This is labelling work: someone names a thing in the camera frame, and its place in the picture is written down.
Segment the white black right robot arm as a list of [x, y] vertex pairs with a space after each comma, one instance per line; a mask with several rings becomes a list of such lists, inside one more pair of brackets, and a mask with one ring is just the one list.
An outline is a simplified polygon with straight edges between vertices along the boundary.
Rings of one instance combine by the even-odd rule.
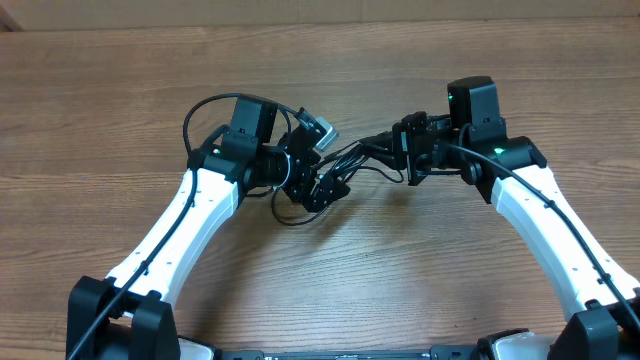
[[509, 137], [489, 76], [447, 86], [449, 111], [405, 116], [363, 140], [367, 155], [404, 170], [410, 185], [458, 175], [516, 230], [559, 299], [557, 336], [528, 329], [485, 336], [470, 359], [636, 359], [639, 282], [604, 250], [563, 196], [546, 158], [527, 137]]

